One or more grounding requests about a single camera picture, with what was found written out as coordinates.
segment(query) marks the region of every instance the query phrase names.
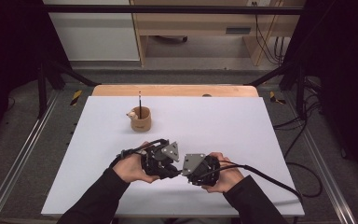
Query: black sleeve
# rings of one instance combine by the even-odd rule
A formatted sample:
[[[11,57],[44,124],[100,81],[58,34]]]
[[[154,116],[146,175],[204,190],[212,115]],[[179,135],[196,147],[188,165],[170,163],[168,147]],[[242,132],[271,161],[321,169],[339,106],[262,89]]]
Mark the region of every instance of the black sleeve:
[[[79,201],[62,215],[58,224],[110,223],[117,211],[118,200],[129,185],[115,171],[106,169]]]
[[[242,224],[287,224],[275,205],[250,175],[223,195],[240,213]]]

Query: white wall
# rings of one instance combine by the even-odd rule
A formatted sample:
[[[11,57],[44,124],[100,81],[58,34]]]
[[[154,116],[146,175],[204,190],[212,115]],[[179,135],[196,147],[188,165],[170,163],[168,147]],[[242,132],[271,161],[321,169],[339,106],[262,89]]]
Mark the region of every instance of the white wall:
[[[128,0],[44,0],[45,4],[128,5]],[[69,61],[139,61],[131,14],[50,13]]]

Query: white table surface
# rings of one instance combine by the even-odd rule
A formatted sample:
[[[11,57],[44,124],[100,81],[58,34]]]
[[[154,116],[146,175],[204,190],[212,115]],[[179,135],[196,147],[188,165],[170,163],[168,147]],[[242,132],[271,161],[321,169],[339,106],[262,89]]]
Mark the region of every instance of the white table surface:
[[[89,97],[62,165],[42,210],[60,216],[103,173],[122,149],[160,138],[176,141],[182,169],[187,153],[221,151],[233,162],[253,166],[294,188],[261,97],[143,97],[151,110],[152,128],[131,129],[126,116],[138,96]],[[304,216],[297,197],[267,180],[251,175],[284,216]],[[120,200],[117,217],[235,217],[220,193],[207,193],[184,176],[152,184],[131,183]]]

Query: human arm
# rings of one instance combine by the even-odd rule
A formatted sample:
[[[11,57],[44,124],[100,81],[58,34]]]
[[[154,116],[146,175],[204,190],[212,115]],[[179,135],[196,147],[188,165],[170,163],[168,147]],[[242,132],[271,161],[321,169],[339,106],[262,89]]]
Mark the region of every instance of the human arm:
[[[142,170],[141,156],[131,154],[113,168],[107,168],[79,201],[62,215],[58,224],[110,223],[130,182],[143,180],[151,183],[156,179],[158,176],[147,175]]]
[[[222,153],[215,152],[210,155],[220,160],[222,167],[229,165],[227,162],[222,162],[229,161],[229,158],[223,157]],[[250,175],[244,177],[237,168],[220,171],[220,177],[213,187],[202,187],[210,193],[223,193],[231,206],[239,212],[243,224],[287,223],[252,177]]]

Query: human hand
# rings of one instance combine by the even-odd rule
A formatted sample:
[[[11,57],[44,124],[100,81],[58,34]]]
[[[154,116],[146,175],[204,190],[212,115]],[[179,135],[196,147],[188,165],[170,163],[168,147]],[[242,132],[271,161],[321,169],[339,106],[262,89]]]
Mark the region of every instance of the human hand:
[[[220,161],[220,167],[225,167],[231,165],[228,162],[223,161],[230,161],[229,158],[223,157],[221,152],[212,152],[209,154],[210,156],[216,157]],[[241,174],[238,168],[231,168],[220,171],[219,179],[217,180],[214,186],[201,186],[203,189],[206,189],[208,193],[212,192],[228,192],[232,187],[234,187],[238,182],[243,180],[244,177]]]
[[[124,160],[119,161],[113,167],[113,170],[126,183],[130,183],[135,180],[143,180],[144,182],[150,184],[159,179],[158,175],[147,175],[145,173],[142,169],[141,155],[138,154],[131,154]]]

